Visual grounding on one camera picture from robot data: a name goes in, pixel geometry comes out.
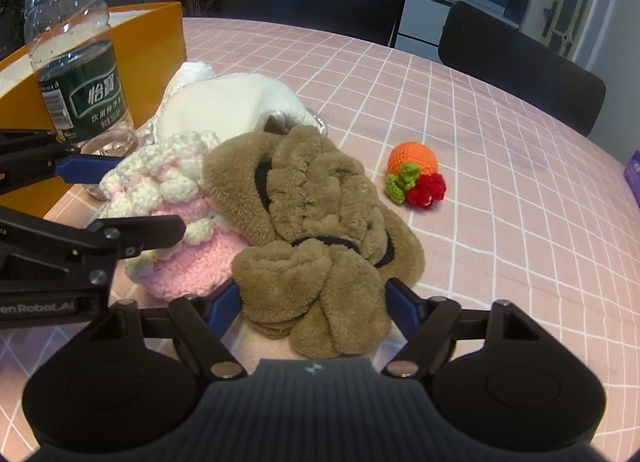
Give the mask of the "pink white crochet hat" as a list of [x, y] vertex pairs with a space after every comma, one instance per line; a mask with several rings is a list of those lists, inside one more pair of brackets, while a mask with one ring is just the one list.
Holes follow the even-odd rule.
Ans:
[[248, 246], [204, 187], [203, 161], [218, 144], [210, 131], [171, 135], [132, 153], [100, 183], [107, 219], [178, 215], [186, 224], [176, 245], [125, 262], [127, 277], [160, 300], [206, 297], [231, 277], [233, 258]]

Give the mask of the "orange cardboard box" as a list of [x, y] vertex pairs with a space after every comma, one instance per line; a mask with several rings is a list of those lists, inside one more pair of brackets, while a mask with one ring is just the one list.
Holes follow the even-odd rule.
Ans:
[[140, 127], [160, 107], [169, 80], [186, 61], [182, 8], [177, 2], [110, 9], [110, 49], [92, 45], [78, 70], [60, 82], [37, 78], [26, 48], [1, 60], [3, 130], [51, 130], [74, 123], [80, 136], [111, 129], [130, 115]]

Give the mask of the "purple tissue box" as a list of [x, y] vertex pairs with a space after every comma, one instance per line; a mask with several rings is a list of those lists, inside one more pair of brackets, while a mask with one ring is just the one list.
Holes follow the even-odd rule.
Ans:
[[640, 205], [640, 150], [636, 150], [626, 164], [624, 178]]

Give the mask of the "white vanity cabinet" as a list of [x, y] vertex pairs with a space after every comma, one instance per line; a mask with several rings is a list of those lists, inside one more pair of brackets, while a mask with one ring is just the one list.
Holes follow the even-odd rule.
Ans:
[[439, 41], [450, 7], [457, 2], [470, 4], [514, 29], [520, 28], [503, 16], [504, 8], [486, 0], [404, 0], [393, 48], [439, 63]]

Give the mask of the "white towel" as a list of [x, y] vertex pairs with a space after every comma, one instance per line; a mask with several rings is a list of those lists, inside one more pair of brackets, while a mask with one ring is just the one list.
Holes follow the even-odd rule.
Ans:
[[286, 134], [294, 126], [328, 134], [288, 85], [263, 74], [215, 74], [202, 62], [185, 62], [166, 86], [150, 122], [154, 141], [209, 131], [219, 141], [254, 131]]

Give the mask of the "left black chair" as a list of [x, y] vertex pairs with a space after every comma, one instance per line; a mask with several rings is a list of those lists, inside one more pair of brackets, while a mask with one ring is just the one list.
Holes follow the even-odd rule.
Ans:
[[225, 18], [274, 22], [390, 42], [400, 0], [221, 0]]

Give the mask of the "right black chair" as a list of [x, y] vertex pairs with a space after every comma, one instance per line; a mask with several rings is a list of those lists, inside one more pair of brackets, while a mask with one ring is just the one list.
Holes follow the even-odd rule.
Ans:
[[447, 67], [512, 94], [582, 136], [600, 114], [605, 83], [477, 7], [450, 7], [438, 45]]

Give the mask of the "orange crochet fruit toy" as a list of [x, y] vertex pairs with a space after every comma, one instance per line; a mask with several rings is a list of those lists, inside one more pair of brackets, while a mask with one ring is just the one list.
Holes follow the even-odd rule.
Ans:
[[443, 201], [446, 190], [446, 181], [431, 148], [417, 141], [406, 141], [390, 152], [385, 193], [393, 203], [426, 210]]

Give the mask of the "black chair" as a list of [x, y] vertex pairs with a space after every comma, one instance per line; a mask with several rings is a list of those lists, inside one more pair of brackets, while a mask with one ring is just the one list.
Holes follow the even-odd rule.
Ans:
[[447, 67], [512, 94], [582, 136], [600, 114], [605, 83], [477, 7], [450, 7], [438, 45]]
[[400, 0], [221, 0], [225, 18], [274, 22], [390, 42]]

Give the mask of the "clear plastic water bottle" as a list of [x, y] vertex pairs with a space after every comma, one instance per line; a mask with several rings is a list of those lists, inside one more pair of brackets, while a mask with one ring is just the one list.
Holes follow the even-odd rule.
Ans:
[[[110, 13], [105, 0], [26, 0], [25, 44], [37, 78], [60, 82], [65, 70], [78, 70], [96, 43], [110, 49]], [[119, 115], [111, 129], [85, 136], [74, 123], [54, 123], [58, 138], [86, 155], [124, 158], [139, 146], [130, 115]]]

